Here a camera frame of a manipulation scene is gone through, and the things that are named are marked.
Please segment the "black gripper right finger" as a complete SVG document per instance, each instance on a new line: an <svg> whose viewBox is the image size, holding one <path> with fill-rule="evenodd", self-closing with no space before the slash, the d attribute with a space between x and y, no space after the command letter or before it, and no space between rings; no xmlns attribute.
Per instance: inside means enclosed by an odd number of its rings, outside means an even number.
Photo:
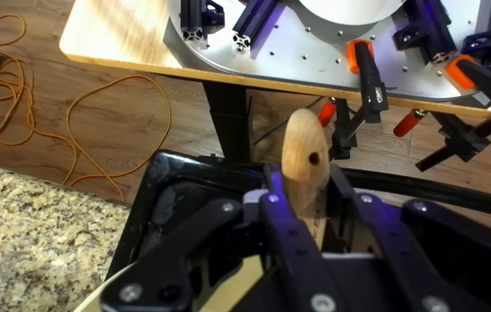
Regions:
<svg viewBox="0 0 491 312"><path fill-rule="evenodd" d="M397 209L373 195L357 195L336 167L330 169L328 224L347 252L375 252L385 261L413 312L491 312L487 304L439 276Z"/></svg>

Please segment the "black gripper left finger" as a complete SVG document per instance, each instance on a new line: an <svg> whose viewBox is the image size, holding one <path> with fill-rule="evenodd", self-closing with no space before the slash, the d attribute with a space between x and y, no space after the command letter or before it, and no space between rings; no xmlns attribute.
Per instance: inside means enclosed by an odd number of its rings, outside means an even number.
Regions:
<svg viewBox="0 0 491 312"><path fill-rule="evenodd" d="M267 193L258 207L271 266L258 287L262 312L343 312L340 290L314 238L291 210L281 169L267 165L265 179Z"/></svg>

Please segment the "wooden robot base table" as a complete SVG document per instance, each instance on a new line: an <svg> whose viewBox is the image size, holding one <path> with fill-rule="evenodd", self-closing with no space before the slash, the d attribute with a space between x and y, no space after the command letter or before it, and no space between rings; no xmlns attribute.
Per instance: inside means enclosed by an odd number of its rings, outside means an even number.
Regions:
<svg viewBox="0 0 491 312"><path fill-rule="evenodd" d="M198 82L219 82L265 91L356 99L359 87L335 89L224 73L196 63L184 53L182 33L175 32L166 0L76 0L64 27L59 49L73 61L147 72ZM392 106L451 115L491 115L491 103L480 94L453 101L401 98L387 91Z"/></svg>

